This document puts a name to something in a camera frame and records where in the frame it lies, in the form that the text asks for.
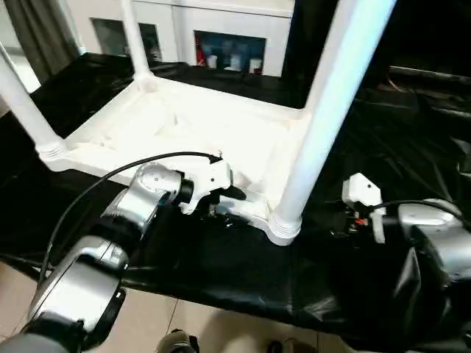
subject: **white cabinet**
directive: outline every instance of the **white cabinet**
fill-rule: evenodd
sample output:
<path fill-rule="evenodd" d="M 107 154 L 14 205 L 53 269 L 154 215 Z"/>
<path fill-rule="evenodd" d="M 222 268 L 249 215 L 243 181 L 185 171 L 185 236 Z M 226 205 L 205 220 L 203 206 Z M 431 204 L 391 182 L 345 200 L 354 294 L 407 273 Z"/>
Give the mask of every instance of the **white cabinet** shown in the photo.
<path fill-rule="evenodd" d="M 67 5 L 87 51 L 111 55 L 127 53 L 118 0 L 67 0 Z M 178 61 L 171 6 L 135 1 L 134 9 L 148 56 L 159 61 Z"/>
<path fill-rule="evenodd" d="M 118 0 L 66 0 L 87 51 L 124 55 Z M 134 0 L 148 58 L 280 76 L 294 0 Z"/>

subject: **black tablecloth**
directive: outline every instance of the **black tablecloth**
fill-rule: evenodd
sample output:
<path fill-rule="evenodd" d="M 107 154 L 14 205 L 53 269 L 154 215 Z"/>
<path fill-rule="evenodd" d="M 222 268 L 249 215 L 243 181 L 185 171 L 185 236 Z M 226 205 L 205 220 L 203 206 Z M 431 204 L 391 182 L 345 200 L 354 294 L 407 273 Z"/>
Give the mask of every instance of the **black tablecloth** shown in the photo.
<path fill-rule="evenodd" d="M 290 107 L 305 101 L 298 85 L 274 77 L 209 71 L 185 64 L 152 68 L 162 77 Z M 127 84 L 124 58 L 86 54 L 33 93 L 56 132 L 66 137 Z M 471 217 L 466 118 L 434 111 L 410 93 L 363 90 L 350 110 L 305 209 L 301 234 L 278 247 L 243 224 L 202 220 L 163 210 L 132 258 L 124 283 L 228 310 L 341 335 L 357 349 L 466 349 L 466 301 L 446 306 L 449 293 L 428 280 L 420 254 L 401 242 L 352 246 L 336 236 L 344 179 L 363 173 L 383 199 L 440 198 Z M 0 258 L 41 261 L 55 222 L 93 176 L 53 173 L 11 114 L 0 119 Z M 87 232 L 122 186 L 108 182 L 64 224 L 57 263 Z M 468 293 L 467 287 L 460 289 Z"/>

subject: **floor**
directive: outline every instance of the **floor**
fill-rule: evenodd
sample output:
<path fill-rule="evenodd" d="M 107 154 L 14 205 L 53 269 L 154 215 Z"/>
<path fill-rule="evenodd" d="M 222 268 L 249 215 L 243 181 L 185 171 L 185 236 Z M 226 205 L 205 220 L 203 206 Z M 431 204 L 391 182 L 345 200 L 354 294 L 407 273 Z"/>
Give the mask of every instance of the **floor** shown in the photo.
<path fill-rule="evenodd" d="M 35 282 L 0 263 L 0 340 L 21 330 L 34 291 Z M 263 353 L 270 341 L 286 338 L 321 353 L 351 352 L 336 336 L 138 290 L 127 291 L 110 336 L 91 352 L 153 353 L 175 328 L 197 336 L 202 353 Z"/>

